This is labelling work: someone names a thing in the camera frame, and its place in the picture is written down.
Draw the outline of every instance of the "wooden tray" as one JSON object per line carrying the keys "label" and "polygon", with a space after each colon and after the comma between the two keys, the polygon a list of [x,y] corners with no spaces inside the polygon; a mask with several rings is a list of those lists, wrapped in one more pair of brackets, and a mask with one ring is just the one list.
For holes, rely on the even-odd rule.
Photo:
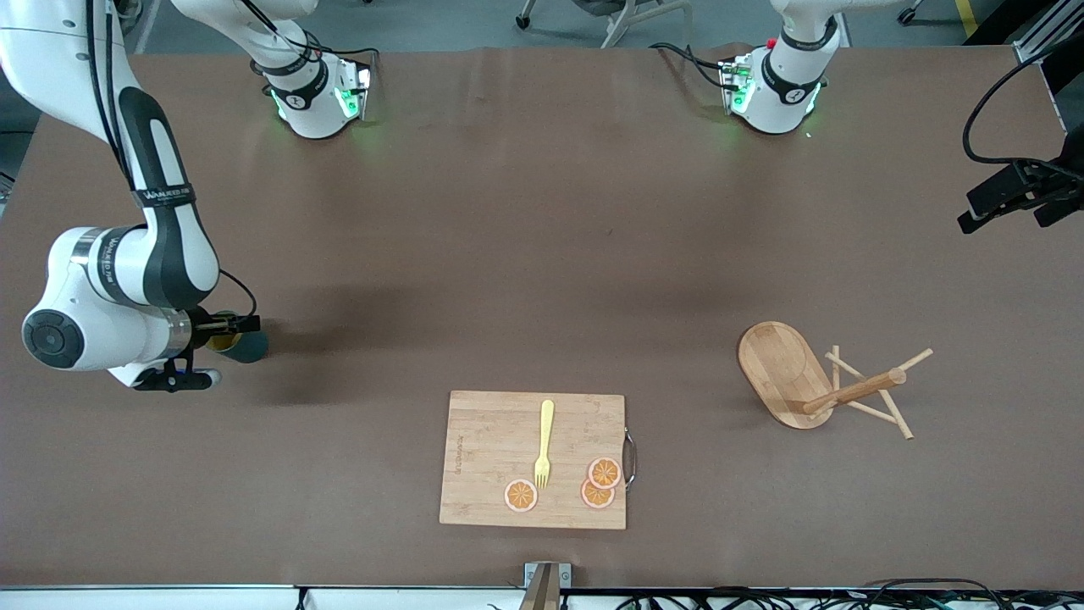
{"label": "wooden tray", "polygon": [[741,337],[738,364],[779,424],[809,430],[831,416],[801,412],[806,402],[831,392],[831,384],[805,338],[783,323],[761,323]]}
{"label": "wooden tray", "polygon": [[[505,486],[534,479],[542,401],[554,402],[550,483],[538,505],[514,512]],[[580,499],[588,465],[598,457],[621,462],[624,397],[527,392],[452,392],[440,494],[440,522],[509,528],[624,530],[625,493],[614,504],[589,508]]]}

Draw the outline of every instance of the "yellow floor tape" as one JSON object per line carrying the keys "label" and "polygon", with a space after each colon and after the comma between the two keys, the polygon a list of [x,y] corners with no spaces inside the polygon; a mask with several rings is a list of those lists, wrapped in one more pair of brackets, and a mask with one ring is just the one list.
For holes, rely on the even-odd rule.
{"label": "yellow floor tape", "polygon": [[956,11],[959,13],[959,21],[964,24],[964,33],[970,37],[979,27],[975,23],[975,11],[971,10],[970,0],[956,0]]}

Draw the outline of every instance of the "green led light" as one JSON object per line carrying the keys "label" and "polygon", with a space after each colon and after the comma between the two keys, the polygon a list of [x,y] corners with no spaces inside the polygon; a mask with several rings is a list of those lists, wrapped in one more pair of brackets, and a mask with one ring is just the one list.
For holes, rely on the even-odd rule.
{"label": "green led light", "polygon": [[343,91],[338,87],[335,88],[335,94],[338,96],[339,105],[343,106],[343,114],[347,118],[353,118],[358,116],[358,96],[348,91]]}
{"label": "green led light", "polygon": [[749,107],[749,100],[752,99],[756,89],[757,83],[752,78],[746,80],[745,86],[734,93],[734,112],[745,112]]}
{"label": "green led light", "polygon": [[283,109],[282,109],[282,102],[279,101],[279,95],[274,92],[274,89],[271,90],[271,99],[274,100],[274,105],[275,105],[275,107],[279,108],[279,116],[281,116],[283,119],[285,119],[286,118],[286,113],[283,112]]}
{"label": "green led light", "polygon": [[820,92],[821,92],[821,86],[817,85],[813,89],[813,92],[810,93],[810,103],[809,103],[808,106],[805,106],[805,114],[809,114],[809,113],[813,112],[813,104],[816,103],[816,94],[820,93]]}

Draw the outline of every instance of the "gray floor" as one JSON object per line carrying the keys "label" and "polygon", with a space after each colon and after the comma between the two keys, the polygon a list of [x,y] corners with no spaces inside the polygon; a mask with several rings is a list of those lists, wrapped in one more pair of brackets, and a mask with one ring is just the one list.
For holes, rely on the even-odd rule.
{"label": "gray floor", "polygon": [[[692,0],[694,43],[714,47],[731,41],[759,44],[776,36],[779,16],[767,0]],[[981,21],[997,0],[972,0]],[[596,47],[605,37],[606,20],[591,17],[568,0],[538,0],[531,25],[515,26],[519,0],[323,0],[317,12],[301,20],[307,29],[334,48],[377,47],[387,52],[457,51],[478,47],[575,46]],[[855,47],[959,44],[965,31],[953,0],[929,0],[909,27],[895,22],[900,7],[848,13]],[[682,18],[671,13],[634,26],[621,47],[643,48],[653,42],[681,42]],[[144,14],[127,36],[131,52],[238,53],[217,31],[188,20],[169,0],[144,0]],[[1067,124],[1084,121],[1084,78],[1058,99]],[[0,130],[33,129],[38,113],[0,79]],[[0,170],[15,176],[29,138],[0,134]]]}

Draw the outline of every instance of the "black cable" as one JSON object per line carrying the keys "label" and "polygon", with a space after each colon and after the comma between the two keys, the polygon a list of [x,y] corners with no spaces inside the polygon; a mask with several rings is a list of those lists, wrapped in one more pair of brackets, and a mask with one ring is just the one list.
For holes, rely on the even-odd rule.
{"label": "black cable", "polygon": [[861,601],[857,606],[861,606],[865,610],[869,610],[869,608],[872,608],[875,603],[877,603],[878,600],[881,598],[881,596],[885,595],[885,592],[899,585],[939,584],[939,583],[963,583],[978,587],[979,589],[982,590],[982,593],[984,593],[990,598],[991,601],[997,605],[999,610],[1014,610],[1011,605],[1007,603],[1002,596],[995,594],[993,590],[990,589],[990,587],[978,581],[972,581],[969,579],[895,579],[881,585],[881,587],[877,589],[877,592],[874,593],[872,597]]}
{"label": "black cable", "polygon": [[124,140],[120,138],[120,121],[117,120],[117,101],[113,90],[113,12],[106,8],[105,12],[105,95],[109,100],[109,122],[107,129],[113,129],[113,139],[117,142],[119,154],[117,163],[120,164],[120,171],[128,180],[128,189],[134,191],[136,182],[132,179],[131,167],[128,165],[128,156],[125,154]]}
{"label": "black cable", "polygon": [[[738,87],[736,87],[734,85],[728,85],[726,82],[721,82],[719,80],[715,80],[707,72],[704,72],[705,67],[710,67],[710,68],[719,69],[719,63],[718,62],[712,63],[712,62],[709,62],[708,60],[704,60],[704,59],[700,59],[700,57],[696,56],[695,54],[693,54],[693,48],[692,47],[685,47],[684,49],[681,49],[681,48],[679,48],[679,47],[676,47],[674,44],[671,44],[669,42],[656,42],[655,44],[651,44],[648,48],[649,49],[661,49],[661,50],[664,50],[664,51],[670,51],[672,53],[676,53],[678,55],[680,55],[685,61],[692,63],[693,66],[696,67],[696,70],[700,73],[700,76],[702,76],[704,79],[707,80],[708,82],[711,82],[712,85],[714,85],[715,87],[719,87],[720,89],[726,89],[727,91],[737,91],[738,90]],[[727,60],[733,60],[733,59],[734,57],[724,57],[723,60],[720,60],[720,61],[727,61]]]}
{"label": "black cable", "polygon": [[227,271],[225,269],[219,269],[218,272],[222,273],[227,277],[230,277],[230,280],[232,280],[233,283],[237,284],[237,287],[240,287],[241,289],[245,290],[245,294],[248,295],[248,299],[253,303],[251,304],[251,310],[249,310],[248,313],[243,316],[243,320],[247,320],[247,319],[250,319],[250,317],[255,316],[256,315],[256,310],[258,309],[258,303],[256,302],[256,295],[253,294],[253,290],[248,289],[248,286],[245,285],[245,283],[243,281],[238,280],[236,277],[236,275],[234,275],[230,271]]}
{"label": "black cable", "polygon": [[758,590],[745,587],[717,587],[709,592],[713,597],[734,597],[734,601],[726,605],[723,610],[734,610],[747,601],[756,603],[762,610],[766,610],[765,602],[773,610],[796,610],[795,605],[789,599],[776,595],[769,590]]}
{"label": "black cable", "polygon": [[[1035,599],[1036,597],[1041,596],[1043,597],[1042,600]],[[1020,603],[1028,603],[1031,606],[1042,607],[1051,603],[1053,600],[1050,598],[1057,599],[1059,597],[1068,597],[1075,603],[1084,603],[1084,595],[1081,595],[1080,593],[1073,593],[1068,590],[1048,590],[1048,589],[1034,589],[1034,590],[1021,592],[1008,598],[1006,601],[1009,605],[1020,602]]]}
{"label": "black cable", "polygon": [[708,601],[707,595],[691,594],[689,599],[692,599],[693,603],[696,605],[694,610],[714,610]]}
{"label": "black cable", "polygon": [[684,603],[682,603],[681,601],[678,601],[676,599],[670,597],[669,595],[660,595],[660,596],[658,596],[658,599],[666,599],[670,603],[673,603],[678,608],[681,608],[681,610],[688,610],[688,606],[685,606]]}
{"label": "black cable", "polygon": [[279,28],[275,27],[274,22],[272,22],[271,18],[268,17],[267,14],[262,10],[260,10],[259,7],[257,7],[256,4],[254,4],[253,0],[241,0],[241,3],[244,4],[245,8],[248,9],[248,12],[250,12],[253,14],[253,16],[255,16],[257,18],[257,21],[259,21],[261,24],[263,24],[263,27],[266,27],[269,30],[271,30],[272,34],[274,34],[276,36],[280,36],[283,40],[285,40],[286,42],[293,44],[294,47],[300,47],[301,49],[307,49],[309,51],[320,51],[322,53],[333,53],[335,55],[353,55],[353,54],[357,54],[357,53],[372,53],[373,57],[374,57],[374,61],[380,54],[379,49],[376,49],[375,47],[365,47],[364,49],[353,49],[353,50],[347,50],[347,51],[339,51],[339,50],[336,50],[336,49],[332,49],[331,47],[327,47],[326,44],[319,44],[318,43],[315,46],[312,46],[312,44],[309,44],[307,42],[298,42],[296,40],[292,40],[292,39],[287,38],[286,36],[283,36],[282,34],[279,33]]}
{"label": "black cable", "polygon": [[828,597],[826,597],[824,599],[817,598],[816,603],[813,605],[813,606],[811,606],[810,610],[823,610],[824,607],[825,607],[825,605],[827,605],[829,601],[831,601],[833,599],[835,599],[835,596],[836,596],[836,590],[835,589],[829,589],[828,590]]}
{"label": "black cable", "polygon": [[[840,599],[833,599],[831,597],[829,597],[828,599],[825,599],[824,601],[817,602],[810,610],[828,610],[830,608],[835,608],[837,606],[843,606],[843,605],[849,605],[846,610],[855,610],[857,608],[863,608],[864,610],[869,610],[869,598],[867,597],[865,599],[855,599],[855,598],[852,598],[852,597],[843,597],[843,598],[840,598]],[[900,602],[893,601],[893,600],[882,600],[882,601],[880,601],[880,605],[881,606],[888,606],[890,608],[903,608],[903,609],[914,608],[913,603],[900,603]]]}
{"label": "black cable", "polygon": [[629,599],[625,599],[623,602],[618,603],[617,608],[615,608],[614,610],[624,610],[625,608],[632,606],[633,603],[635,603],[635,610],[640,610],[640,600],[641,599],[643,599],[643,597],[641,597],[641,596],[632,596]]}
{"label": "black cable", "polygon": [[[227,276],[233,276],[230,273],[225,273]],[[309,598],[309,587],[298,587],[297,588],[297,606],[294,610],[305,610],[305,600]]]}
{"label": "black cable", "polygon": [[991,87],[984,95],[982,95],[982,99],[980,99],[979,103],[976,104],[975,109],[971,111],[971,114],[967,117],[967,121],[964,124],[964,134],[963,134],[964,152],[967,153],[968,158],[978,163],[986,163],[991,165],[1011,165],[1014,163],[1028,163],[1045,167],[1051,171],[1056,171],[1058,173],[1068,176],[1074,180],[1084,181],[1084,174],[1073,171],[1072,169],[1061,167],[1060,165],[1050,163],[1048,160],[1043,160],[1041,158],[1032,158],[1028,156],[984,156],[976,153],[975,150],[971,148],[971,127],[975,125],[975,120],[979,117],[979,113],[982,112],[983,107],[985,107],[986,102],[989,102],[990,99],[994,96],[994,93],[996,93],[997,90],[1002,88],[1002,86],[1008,82],[1010,78],[1019,74],[1025,67],[1050,55],[1051,53],[1058,52],[1059,50],[1075,42],[1082,37],[1084,37],[1084,31],[1079,31],[1070,36],[1069,38],[1066,38],[1061,42],[1058,42],[1057,44],[1051,44],[1047,47],[1045,50],[1043,50],[1042,53],[1028,57],[1019,65],[1017,65],[1008,73],[1006,73],[1005,76],[1001,77],[1001,79],[998,79],[997,82],[995,82],[994,86]]}
{"label": "black cable", "polygon": [[102,120],[102,129],[105,131],[105,141],[109,144],[113,150],[113,157],[117,159],[117,165],[120,166],[121,171],[124,170],[124,164],[120,161],[120,150],[117,147],[117,142],[113,139],[113,130],[109,128],[109,119],[105,114],[105,104],[102,101],[102,86],[98,78],[98,41],[94,38],[94,0],[87,0],[87,59],[90,64],[90,83],[94,89],[94,103],[98,104],[98,116]]}

